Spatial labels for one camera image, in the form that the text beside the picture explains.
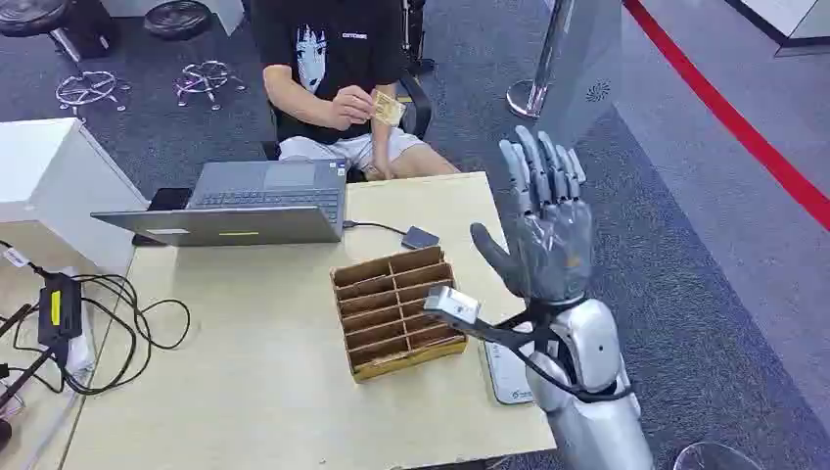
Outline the person's right hand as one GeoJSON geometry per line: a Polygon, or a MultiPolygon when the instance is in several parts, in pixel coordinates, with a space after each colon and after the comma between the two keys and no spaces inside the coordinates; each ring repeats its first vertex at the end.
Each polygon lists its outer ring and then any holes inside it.
{"type": "Polygon", "coordinates": [[[372,96],[357,85],[340,89],[328,107],[328,125],[339,131],[367,123],[375,110],[372,96]]]}

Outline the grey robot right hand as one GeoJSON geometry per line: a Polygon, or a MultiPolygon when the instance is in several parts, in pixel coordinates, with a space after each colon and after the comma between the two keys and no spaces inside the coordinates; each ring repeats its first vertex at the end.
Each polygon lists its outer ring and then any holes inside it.
{"type": "Polygon", "coordinates": [[[570,304],[585,292],[593,265],[593,215],[582,198],[586,176],[573,149],[545,131],[515,127],[516,142],[499,141],[518,213],[503,249],[484,225],[473,243],[507,289],[519,298],[570,304]]]}

